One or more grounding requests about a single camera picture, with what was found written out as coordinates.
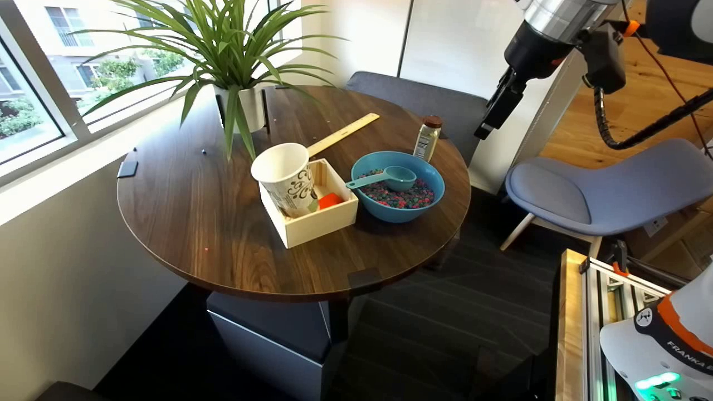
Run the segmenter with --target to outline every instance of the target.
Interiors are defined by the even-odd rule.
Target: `dark carpet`
[[[499,251],[521,217],[476,190],[445,264],[366,298],[329,399],[480,399],[541,355],[559,255],[586,245],[529,228]],[[187,286],[97,393],[110,401],[287,399],[227,357],[205,298]]]

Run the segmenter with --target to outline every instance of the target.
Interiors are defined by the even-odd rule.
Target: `round wooden table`
[[[349,90],[306,91],[266,91],[271,137],[264,147],[313,145],[380,113],[318,158],[349,180],[353,163],[369,151],[412,151],[419,120],[401,107]],[[198,104],[184,128],[167,128],[129,153],[139,174],[117,184],[120,217],[136,240],[197,286],[281,301],[351,298],[435,260],[459,234],[470,180],[459,151],[442,141],[433,166],[445,179],[445,196],[435,210],[404,226],[359,210],[356,226],[285,249],[249,177],[249,158],[238,147],[227,163],[212,97]]]

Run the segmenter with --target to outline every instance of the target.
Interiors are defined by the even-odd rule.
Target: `white box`
[[[359,198],[355,196],[355,191],[351,191],[345,187],[345,184],[332,170],[332,166],[325,158],[317,158],[317,160],[311,160],[311,172],[313,172],[313,179],[314,179],[317,198],[335,191],[343,201],[340,206],[332,206],[332,208],[317,210],[313,215],[293,219],[293,217],[285,217],[272,204],[268,190],[264,186],[259,186],[264,208],[268,210],[271,221],[272,221],[274,230],[278,231],[278,237],[284,239],[284,245],[287,249],[297,247],[302,244],[314,240],[318,237],[325,237],[331,231],[351,228],[356,221]]]

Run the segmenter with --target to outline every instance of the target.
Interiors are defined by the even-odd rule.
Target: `paper cup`
[[[304,217],[317,210],[314,180],[307,163],[307,147],[281,142],[259,153],[249,174],[268,190],[272,204],[285,217]]]

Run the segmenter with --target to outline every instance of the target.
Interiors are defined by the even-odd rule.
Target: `wall outlet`
[[[669,224],[669,219],[656,219],[656,221],[649,221],[647,226],[645,226],[645,231],[647,231],[647,237],[652,239],[652,237],[656,237],[657,231],[662,231],[662,228]]]

